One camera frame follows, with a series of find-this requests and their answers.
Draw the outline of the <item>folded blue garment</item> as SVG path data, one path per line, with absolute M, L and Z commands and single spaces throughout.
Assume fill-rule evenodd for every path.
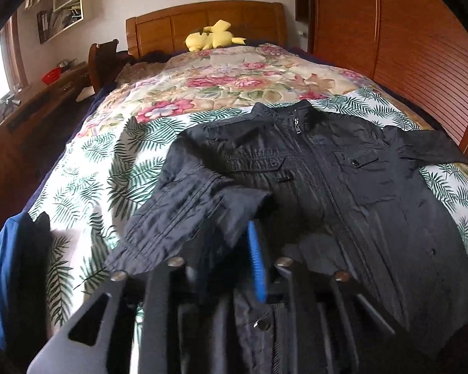
M 46 276 L 52 247 L 47 213 L 21 212 L 0 232 L 0 347 L 31 360 L 46 343 Z

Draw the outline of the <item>window with wooden frame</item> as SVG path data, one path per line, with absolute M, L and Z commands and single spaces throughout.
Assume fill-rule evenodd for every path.
M 28 85 L 18 35 L 17 13 L 0 30 L 0 101 Z

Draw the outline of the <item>wooden headboard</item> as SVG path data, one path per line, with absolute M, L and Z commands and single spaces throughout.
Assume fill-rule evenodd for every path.
M 234 36 L 284 46 L 288 31 L 279 2 L 225 0 L 195 2 L 164 8 L 126 20 L 127 50 L 135 57 L 151 51 L 176 53 L 186 48 L 186 37 L 223 19 Z

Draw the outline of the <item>long wooden desk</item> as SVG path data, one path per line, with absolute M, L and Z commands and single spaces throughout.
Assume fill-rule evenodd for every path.
M 62 153 L 89 108 L 77 101 L 88 86 L 88 65 L 82 63 L 31 94 L 0 123 L 0 230 L 23 210 Z

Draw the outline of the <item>dark wooden chair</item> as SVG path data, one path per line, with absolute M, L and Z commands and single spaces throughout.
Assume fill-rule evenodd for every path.
M 95 93 L 114 82 L 127 63 L 133 65 L 136 62 L 128 51 L 119 51 L 118 45 L 118 39 L 113 39 L 102 44 L 94 43 L 89 48 L 88 74 Z

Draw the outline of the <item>floral quilt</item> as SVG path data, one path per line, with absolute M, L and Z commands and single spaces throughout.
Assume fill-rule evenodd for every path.
M 146 123 L 222 108 L 345 95 L 373 82 L 352 70 L 302 57 L 283 47 L 231 46 L 185 52 L 165 63 L 127 63 L 115 85 L 95 100 L 83 133 L 96 134 L 127 118 Z

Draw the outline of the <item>red bowl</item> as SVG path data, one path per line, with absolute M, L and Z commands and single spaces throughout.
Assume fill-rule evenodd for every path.
M 42 78 L 41 81 L 46 85 L 55 83 L 62 75 L 63 69 L 61 67 L 55 67 L 48 71 Z

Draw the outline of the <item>wooden louvred wardrobe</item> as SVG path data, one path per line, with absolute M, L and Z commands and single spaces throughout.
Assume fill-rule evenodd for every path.
M 468 32 L 442 0 L 309 0 L 309 52 L 429 113 L 468 154 Z

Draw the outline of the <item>white wall shelf unit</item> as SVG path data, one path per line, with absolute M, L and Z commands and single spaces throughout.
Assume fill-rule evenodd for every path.
M 45 44 L 89 20 L 90 4 L 90 0 L 25 0 L 24 9 L 34 12 L 39 43 Z

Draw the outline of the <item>palm leaf print bedsheet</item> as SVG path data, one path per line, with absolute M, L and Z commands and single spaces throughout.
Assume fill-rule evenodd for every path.
M 311 100 L 325 112 L 359 116 L 378 127 L 421 129 L 378 90 L 362 87 L 345 95 Z M 167 151 L 177 134 L 198 124 L 238 117 L 255 101 L 220 109 L 176 103 L 145 109 L 133 117 L 130 100 L 106 102 L 67 144 L 29 214 L 51 218 L 54 242 L 47 273 L 47 334 L 55 334 L 107 277 L 103 266 L 130 216 L 150 198 Z M 428 187 L 455 220 L 468 254 L 468 167 L 458 164 L 420 169 Z

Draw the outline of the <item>black zip jacket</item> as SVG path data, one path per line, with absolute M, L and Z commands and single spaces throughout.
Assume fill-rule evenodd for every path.
M 230 273 L 227 251 L 259 218 L 271 253 L 346 269 L 433 355 L 468 319 L 468 256 L 420 171 L 462 158 L 444 132 L 377 127 L 306 100 L 257 104 L 177 135 L 106 264 L 141 273 L 202 238 L 213 274 Z

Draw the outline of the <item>yellow plush toy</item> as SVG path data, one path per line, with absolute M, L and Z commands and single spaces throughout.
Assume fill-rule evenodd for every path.
M 214 25 L 205 26 L 201 31 L 187 36 L 185 45 L 191 52 L 205 51 L 232 45 L 244 45 L 245 38 L 235 37 L 231 32 L 231 24 L 219 19 Z

